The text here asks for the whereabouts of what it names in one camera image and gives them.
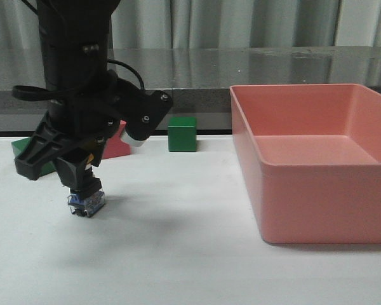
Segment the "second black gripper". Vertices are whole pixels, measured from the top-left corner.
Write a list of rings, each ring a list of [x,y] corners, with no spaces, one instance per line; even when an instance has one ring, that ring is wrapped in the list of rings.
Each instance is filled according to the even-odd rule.
[[[106,87],[89,92],[93,86],[74,92],[69,99],[69,118],[72,135],[57,130],[46,112],[25,149],[14,159],[17,174],[37,180],[42,167],[53,161],[64,186],[80,191],[92,177],[92,165],[98,166],[107,141],[126,125],[144,126],[155,131],[173,105],[173,99],[164,91],[151,94],[121,79],[109,70]],[[62,156],[75,148],[87,154]]]

